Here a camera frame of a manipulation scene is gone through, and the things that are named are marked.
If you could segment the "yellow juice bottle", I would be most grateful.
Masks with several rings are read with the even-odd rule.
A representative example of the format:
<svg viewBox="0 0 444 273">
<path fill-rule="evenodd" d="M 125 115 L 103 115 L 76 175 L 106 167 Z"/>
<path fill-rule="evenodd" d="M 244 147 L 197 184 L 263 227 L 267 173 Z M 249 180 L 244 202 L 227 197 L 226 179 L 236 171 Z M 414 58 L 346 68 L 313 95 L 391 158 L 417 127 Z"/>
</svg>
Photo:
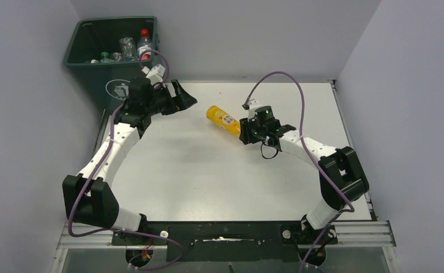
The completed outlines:
<svg viewBox="0 0 444 273">
<path fill-rule="evenodd" d="M 239 121 L 216 105 L 208 108 L 206 117 L 216 126 L 221 127 L 235 136 L 239 136 L 241 133 Z"/>
</svg>

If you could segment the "red label bottle red cap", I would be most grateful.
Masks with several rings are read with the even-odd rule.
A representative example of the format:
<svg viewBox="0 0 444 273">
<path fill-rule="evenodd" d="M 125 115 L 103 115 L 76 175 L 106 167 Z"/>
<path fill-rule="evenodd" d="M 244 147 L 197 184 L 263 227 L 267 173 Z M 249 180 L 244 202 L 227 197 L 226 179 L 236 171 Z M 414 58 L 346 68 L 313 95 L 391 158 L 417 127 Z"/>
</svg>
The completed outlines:
<svg viewBox="0 0 444 273">
<path fill-rule="evenodd" d="M 150 37 L 150 31 L 146 28 L 141 29 L 140 38 L 137 43 L 137 55 L 138 60 L 148 60 L 151 58 L 152 40 Z"/>
</svg>

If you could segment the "clear unlabelled bottle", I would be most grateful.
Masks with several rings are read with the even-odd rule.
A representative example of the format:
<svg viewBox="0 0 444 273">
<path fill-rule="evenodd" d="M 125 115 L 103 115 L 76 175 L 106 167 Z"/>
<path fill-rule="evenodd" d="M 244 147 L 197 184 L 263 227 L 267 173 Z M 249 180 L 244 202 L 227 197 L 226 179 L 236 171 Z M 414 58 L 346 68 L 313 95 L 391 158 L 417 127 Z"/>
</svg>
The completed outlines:
<svg viewBox="0 0 444 273">
<path fill-rule="evenodd" d="M 121 38 L 119 41 L 122 58 L 124 61 L 136 61 L 137 52 L 134 39 L 131 37 Z"/>
</svg>

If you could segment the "blue label crushed bottle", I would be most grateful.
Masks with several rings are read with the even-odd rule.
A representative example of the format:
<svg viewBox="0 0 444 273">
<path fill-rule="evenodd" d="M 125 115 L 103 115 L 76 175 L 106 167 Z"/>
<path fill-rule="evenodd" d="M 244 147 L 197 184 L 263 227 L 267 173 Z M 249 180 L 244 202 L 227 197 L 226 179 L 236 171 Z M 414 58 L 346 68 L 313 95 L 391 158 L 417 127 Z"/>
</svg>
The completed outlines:
<svg viewBox="0 0 444 273">
<path fill-rule="evenodd" d="M 110 54 L 110 59 L 113 62 L 121 62 L 123 60 L 123 55 L 120 52 L 113 52 Z"/>
</svg>

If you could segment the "green tinted bottle white cap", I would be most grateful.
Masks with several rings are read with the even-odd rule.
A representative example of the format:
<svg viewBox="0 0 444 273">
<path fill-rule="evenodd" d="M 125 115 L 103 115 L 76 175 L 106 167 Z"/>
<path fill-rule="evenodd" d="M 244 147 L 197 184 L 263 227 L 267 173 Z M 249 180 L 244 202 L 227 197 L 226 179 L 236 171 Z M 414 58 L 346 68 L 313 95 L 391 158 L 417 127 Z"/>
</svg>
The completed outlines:
<svg viewBox="0 0 444 273">
<path fill-rule="evenodd" d="M 96 64 L 96 63 L 112 63 L 112 62 L 114 62 L 114 60 L 110 58 L 110 54 L 108 52 L 101 52 L 100 59 L 92 59 L 90 61 L 91 64 Z"/>
</svg>

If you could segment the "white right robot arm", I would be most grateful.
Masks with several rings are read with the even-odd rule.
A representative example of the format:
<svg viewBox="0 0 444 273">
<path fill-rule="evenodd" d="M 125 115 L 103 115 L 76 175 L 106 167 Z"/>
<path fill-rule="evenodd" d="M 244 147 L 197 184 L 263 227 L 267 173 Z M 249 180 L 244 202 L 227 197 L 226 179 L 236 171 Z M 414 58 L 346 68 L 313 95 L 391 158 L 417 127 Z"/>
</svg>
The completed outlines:
<svg viewBox="0 0 444 273">
<path fill-rule="evenodd" d="M 292 125 L 282 125 L 270 106 L 258 101 L 243 105 L 248 116 L 240 120 L 239 139 L 243 144 L 262 143 L 311 164 L 319 173 L 322 199 L 302 218 L 301 236 L 314 243 L 323 236 L 323 227 L 340 212 L 353 210 L 352 203 L 369 191 L 356 151 L 336 148 L 303 136 Z"/>
</svg>

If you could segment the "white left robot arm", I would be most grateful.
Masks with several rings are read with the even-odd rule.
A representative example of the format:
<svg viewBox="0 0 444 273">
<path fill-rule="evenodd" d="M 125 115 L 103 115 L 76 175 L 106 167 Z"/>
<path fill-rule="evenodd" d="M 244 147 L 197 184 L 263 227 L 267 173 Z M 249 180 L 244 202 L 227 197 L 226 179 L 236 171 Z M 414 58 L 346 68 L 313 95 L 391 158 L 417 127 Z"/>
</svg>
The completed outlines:
<svg viewBox="0 0 444 273">
<path fill-rule="evenodd" d="M 124 209 L 112 191 L 114 177 L 129 151 L 141 140 L 157 114 L 172 115 L 198 101 L 178 80 L 174 93 L 148 78 L 135 78 L 127 85 L 128 97 L 112 114 L 108 136 L 77 175 L 68 175 L 62 189 L 68 223 L 91 225 L 100 230 L 144 231 L 146 216 Z"/>
</svg>

